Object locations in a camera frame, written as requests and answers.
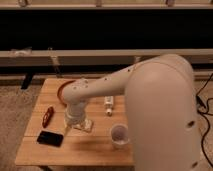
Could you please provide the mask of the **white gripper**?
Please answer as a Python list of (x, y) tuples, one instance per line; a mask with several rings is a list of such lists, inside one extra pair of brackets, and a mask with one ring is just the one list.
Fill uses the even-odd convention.
[(85, 104), (78, 103), (78, 104), (70, 104), (66, 107), (65, 110), (65, 129), (64, 129), (64, 136), (66, 136), (69, 131), (71, 130), (72, 125), (81, 124), (85, 121), (85, 130), (90, 131), (92, 127), (92, 121), (90, 119), (86, 119), (85, 114)]

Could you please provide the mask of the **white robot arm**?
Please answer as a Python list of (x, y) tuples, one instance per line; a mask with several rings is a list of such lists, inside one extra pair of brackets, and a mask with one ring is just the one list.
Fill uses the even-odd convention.
[(62, 91), (73, 123), (85, 115), (82, 101), (112, 95), (125, 99), (135, 171), (200, 171), (194, 74), (186, 59), (158, 56)]

